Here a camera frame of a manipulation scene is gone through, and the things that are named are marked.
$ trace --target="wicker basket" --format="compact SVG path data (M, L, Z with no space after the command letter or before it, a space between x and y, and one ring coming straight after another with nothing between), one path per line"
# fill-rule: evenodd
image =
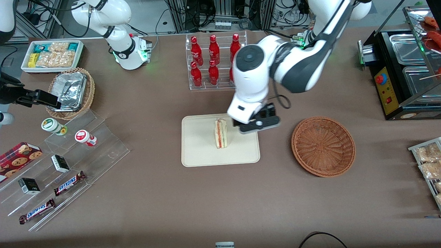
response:
M322 116L304 119L297 125L291 148L300 165L320 177L339 176L355 160L351 134L340 123Z
M75 68L75 69L64 71L62 73L74 73L74 72L81 72L87 76L86 89L84 90L82 107L77 112L55 112L55 111L50 110L48 107L46 107L46 111L49 113L50 116L52 116L54 118L62 119L62 120L72 120L75 116L79 115L81 112L88 110L90 108L90 106L92 105L93 94L95 93L95 83L93 82L93 78L83 68ZM54 85L55 79L56 79L56 77L54 78L54 80L52 80L52 83L49 86L49 92L52 91L52 87Z

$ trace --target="bread slice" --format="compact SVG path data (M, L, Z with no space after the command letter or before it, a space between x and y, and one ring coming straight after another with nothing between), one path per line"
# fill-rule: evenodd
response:
M216 139L217 148L227 147L227 121L224 119L217 119L215 122L214 137Z

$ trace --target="yellow control panel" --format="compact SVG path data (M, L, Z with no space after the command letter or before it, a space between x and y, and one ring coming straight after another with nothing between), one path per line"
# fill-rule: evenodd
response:
M388 115L400 105L398 104L392 84L390 83L389 74L387 73L386 67L375 75L374 80L375 85L377 85L378 94L380 95L381 104L383 105L385 113Z

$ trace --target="brown tablecloth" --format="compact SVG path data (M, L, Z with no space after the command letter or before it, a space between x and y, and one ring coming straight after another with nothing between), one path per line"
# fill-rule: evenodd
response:
M258 134L258 163L197 168L181 164L181 120L225 113L234 92L189 90L185 35L161 36L152 62L134 71L115 62L104 39L83 40L81 67L96 84L92 109L131 152L36 233L0 206L0 246L297 247L325 231L349 247L439 247L441 220L423 218L439 212L407 147L441 136L440 121L384 120L369 71L357 66L357 40L372 30L347 29L312 90L279 87L292 108L276 104L281 126ZM264 36L249 32L248 40ZM23 73L21 81L47 89L53 77ZM0 153L48 136L40 128L44 107L10 112L16 121L0 129ZM311 116L338 120L352 134L357 157L344 175L319 178L296 162L290 137ZM314 237L307 244L338 243Z

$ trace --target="coca-cola bottle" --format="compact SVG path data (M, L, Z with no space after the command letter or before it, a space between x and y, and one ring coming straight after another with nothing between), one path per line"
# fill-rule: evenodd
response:
M198 68L198 65L195 61L191 62L191 79L193 80L193 84L196 88L200 88L202 86L202 74Z
M231 42L230 46L230 61L233 63L234 55L239 51L240 43L239 43L239 35L233 34L233 42Z
M191 56L193 60L198 63L198 66L202 66L204 64L204 59L202 59L202 49L198 44L198 39L196 36L192 36L190 38L191 41Z
M219 69L216 66L214 60L210 60L210 68L208 68L208 74L210 75L210 83L216 86L219 83Z
M210 59L214 60L216 64L221 62L221 53L219 51L219 45L216 41L216 35L210 35L210 47L208 47L208 51L210 53Z
M234 86L234 80L233 80L233 67L230 68L230 85Z

